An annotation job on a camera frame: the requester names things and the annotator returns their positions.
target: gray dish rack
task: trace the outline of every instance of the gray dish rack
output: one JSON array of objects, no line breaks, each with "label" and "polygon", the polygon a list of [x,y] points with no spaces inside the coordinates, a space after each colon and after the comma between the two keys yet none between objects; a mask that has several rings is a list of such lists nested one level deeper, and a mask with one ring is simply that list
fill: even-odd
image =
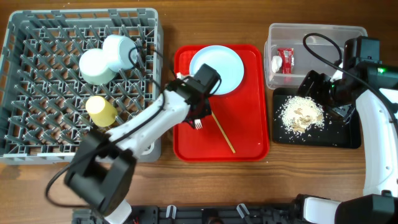
[{"label": "gray dish rack", "polygon": [[[106,85],[90,85],[80,74],[80,56],[101,48],[111,34],[128,36],[142,46],[140,63],[135,69],[120,70]],[[162,59],[153,49],[163,52],[163,30],[155,9],[11,14],[0,58],[0,162],[70,162],[82,137],[94,127],[84,108],[92,95],[105,97],[117,108],[118,124],[132,119],[159,95],[149,79],[160,82],[162,70]],[[154,162],[160,153],[158,139],[139,161]]]}]

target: chopstick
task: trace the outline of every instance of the chopstick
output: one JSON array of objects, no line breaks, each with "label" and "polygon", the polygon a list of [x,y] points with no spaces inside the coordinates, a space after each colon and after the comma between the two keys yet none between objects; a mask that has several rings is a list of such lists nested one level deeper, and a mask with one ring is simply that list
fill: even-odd
[{"label": "chopstick", "polygon": [[218,128],[220,129],[221,133],[223,133],[223,136],[224,136],[224,138],[225,138],[225,141],[228,143],[229,147],[231,148],[231,151],[232,151],[233,153],[235,153],[235,149],[234,149],[234,147],[232,146],[231,142],[229,141],[227,135],[225,134],[224,129],[221,127],[220,123],[218,122],[218,120],[217,120],[217,118],[216,118],[216,115],[214,115],[213,112],[211,112],[211,115],[213,116],[214,120],[216,121],[217,126],[218,126]]}]

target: wooden table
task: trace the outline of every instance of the wooden table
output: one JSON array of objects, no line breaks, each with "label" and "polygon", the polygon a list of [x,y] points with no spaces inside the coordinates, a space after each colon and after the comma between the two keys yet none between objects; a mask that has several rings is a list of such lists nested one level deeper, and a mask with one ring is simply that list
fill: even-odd
[{"label": "wooden table", "polygon": [[[252,44],[261,52],[273,22],[363,26],[381,40],[381,58],[398,65],[397,1],[0,1],[0,37],[11,12],[22,9],[153,7],[164,29],[164,54],[188,44]],[[272,91],[267,90],[271,120]],[[133,205],[226,205],[238,202],[289,202],[297,194],[335,200],[362,196],[363,146],[359,149],[271,143],[261,162],[187,164],[172,150],[172,132],[162,137],[162,157],[140,164],[128,201]],[[64,164],[0,165],[0,223],[70,223],[72,211],[44,200],[49,179]],[[51,196],[65,203],[80,200],[58,181]]]}]

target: white plate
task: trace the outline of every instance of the white plate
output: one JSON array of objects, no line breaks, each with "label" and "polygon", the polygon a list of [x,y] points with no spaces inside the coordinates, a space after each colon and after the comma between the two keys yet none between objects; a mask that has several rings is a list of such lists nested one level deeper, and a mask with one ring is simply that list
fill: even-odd
[{"label": "white plate", "polygon": [[[215,95],[229,93],[242,82],[244,75],[243,62],[235,51],[219,45],[212,45],[199,50],[193,56],[189,65],[190,74],[194,75],[204,63],[214,68],[221,76],[222,82]],[[210,93],[217,89],[218,83],[216,83]]]}]

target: red snack wrapper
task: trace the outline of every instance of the red snack wrapper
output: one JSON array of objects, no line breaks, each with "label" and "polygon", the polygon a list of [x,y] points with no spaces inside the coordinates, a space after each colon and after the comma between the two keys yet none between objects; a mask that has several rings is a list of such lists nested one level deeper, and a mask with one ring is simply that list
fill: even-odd
[{"label": "red snack wrapper", "polygon": [[278,55],[282,58],[282,73],[291,74],[294,66],[293,48],[279,48]]}]

